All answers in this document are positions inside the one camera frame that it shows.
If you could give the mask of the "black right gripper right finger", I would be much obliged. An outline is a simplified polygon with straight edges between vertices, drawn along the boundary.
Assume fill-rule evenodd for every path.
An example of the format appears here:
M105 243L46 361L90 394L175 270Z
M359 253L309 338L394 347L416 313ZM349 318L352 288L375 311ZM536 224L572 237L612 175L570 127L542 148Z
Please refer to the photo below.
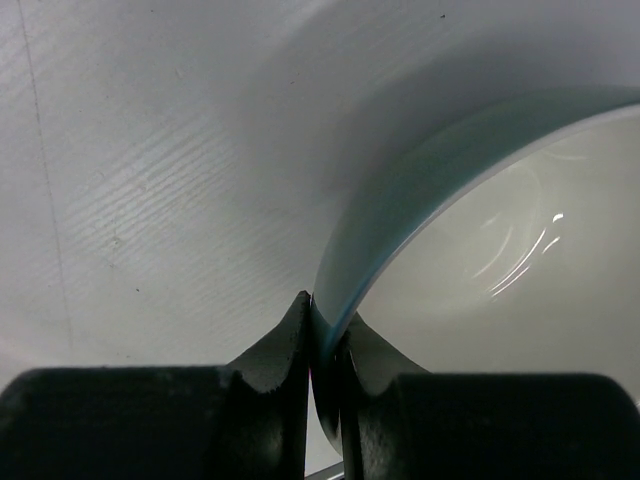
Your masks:
M638 411L594 374L435 374L362 320L336 359L349 479L634 479Z

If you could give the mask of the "large teal ceramic bowl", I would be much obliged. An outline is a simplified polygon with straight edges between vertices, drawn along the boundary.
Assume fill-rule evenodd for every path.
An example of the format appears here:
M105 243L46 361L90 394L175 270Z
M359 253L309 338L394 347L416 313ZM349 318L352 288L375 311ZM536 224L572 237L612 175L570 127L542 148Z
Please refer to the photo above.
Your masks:
M389 161L332 233L311 312L332 443L358 323L432 372L598 373L637 397L638 89L530 92Z

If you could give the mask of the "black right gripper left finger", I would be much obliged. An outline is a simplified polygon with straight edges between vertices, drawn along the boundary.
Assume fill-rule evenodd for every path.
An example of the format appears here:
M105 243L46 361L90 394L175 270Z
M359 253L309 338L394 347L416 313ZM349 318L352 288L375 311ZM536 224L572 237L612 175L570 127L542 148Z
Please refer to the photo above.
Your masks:
M5 479L300 479L310 297L225 365L42 368L1 394Z

